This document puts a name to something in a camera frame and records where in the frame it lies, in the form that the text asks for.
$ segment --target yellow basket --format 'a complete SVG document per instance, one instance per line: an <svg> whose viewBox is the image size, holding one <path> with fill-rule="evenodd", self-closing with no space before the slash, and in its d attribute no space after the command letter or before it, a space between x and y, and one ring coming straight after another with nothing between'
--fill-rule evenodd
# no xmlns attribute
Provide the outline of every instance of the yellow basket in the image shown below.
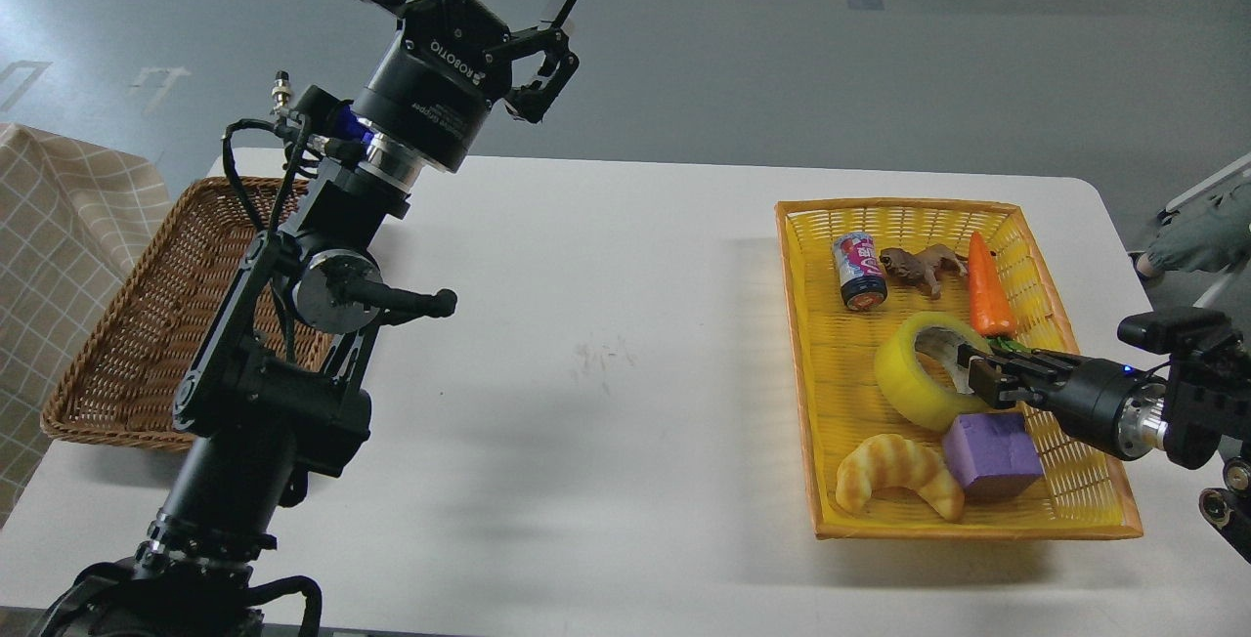
<svg viewBox="0 0 1251 637"><path fill-rule="evenodd" d="M943 274L942 298L889 282L884 303L851 312L839 295L831 244L848 232L873 235L878 249L916 253L946 244L968 253L981 232L1020 320L1015 339L1028 347L1077 352L1072 329L1042 254L1017 205L962 200L874 198L787 201L777 205L791 339L799 390L799 424L808 501L818 538L1123 539L1142 523L1118 459L1070 439L1051 415L1022 407L1045 481L1012 499L970 502L961 522L942 519L911 491L882 489L861 514L833 501L838 464L862 441L897 433L942 453L942 436L904 419L882 397L873 355L909 315L938 310L968 319L968 288ZM932 370L941 372L941 368Z"/></svg>

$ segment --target white table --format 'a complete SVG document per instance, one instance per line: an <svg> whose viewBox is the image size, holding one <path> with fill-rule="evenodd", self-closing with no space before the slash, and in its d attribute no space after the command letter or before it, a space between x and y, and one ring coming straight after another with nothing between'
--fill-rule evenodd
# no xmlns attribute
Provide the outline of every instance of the white table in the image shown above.
<svg viewBox="0 0 1251 637"><path fill-rule="evenodd" d="M1246 634L1248 567L1196 507L1215 462L1128 464L1142 539L813 538L773 204L871 195L1022 205L1082 352L1157 360L1116 340L1150 307L1076 179L472 158L373 249L455 317L384 330L374 436L278 511L254 581L317 578L329 627L452 634ZM175 468L54 443L0 604L130 554Z"/></svg>

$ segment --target yellow tape roll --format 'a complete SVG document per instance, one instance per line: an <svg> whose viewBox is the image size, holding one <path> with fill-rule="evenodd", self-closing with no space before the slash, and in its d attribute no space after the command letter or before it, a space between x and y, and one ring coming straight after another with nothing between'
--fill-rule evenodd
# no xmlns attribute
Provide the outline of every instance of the yellow tape roll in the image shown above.
<svg viewBox="0 0 1251 637"><path fill-rule="evenodd" d="M878 347L873 357L877 387L899 414L934 432L946 432L957 414L988 412L981 398L970 394L968 372L956 365L956 348L965 343L987 350L986 339L965 322L938 312L916 313ZM929 378L917 353L947 369L960 393Z"/></svg>

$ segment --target toy animal figurine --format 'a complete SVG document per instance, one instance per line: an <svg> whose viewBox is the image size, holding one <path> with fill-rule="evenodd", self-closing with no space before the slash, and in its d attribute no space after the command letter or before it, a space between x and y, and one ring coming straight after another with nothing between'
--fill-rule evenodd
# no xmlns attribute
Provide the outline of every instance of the toy animal figurine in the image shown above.
<svg viewBox="0 0 1251 637"><path fill-rule="evenodd" d="M924 282L929 287L929 299L933 300L937 300L942 294L938 272L945 265L955 267L961 275L968 275L965 259L942 244L926 247L918 254L909 254L903 249L882 249L879 260L886 267L887 273L904 283L912 283L919 288L921 282Z"/></svg>

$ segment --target purple sponge cube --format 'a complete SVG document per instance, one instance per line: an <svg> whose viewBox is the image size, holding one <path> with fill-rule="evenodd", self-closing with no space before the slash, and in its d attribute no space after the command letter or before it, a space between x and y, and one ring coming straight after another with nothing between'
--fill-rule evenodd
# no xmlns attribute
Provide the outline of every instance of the purple sponge cube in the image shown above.
<svg viewBox="0 0 1251 637"><path fill-rule="evenodd" d="M1025 415L1016 412L958 415L942 448L947 468L970 499L1011 498L1042 478Z"/></svg>

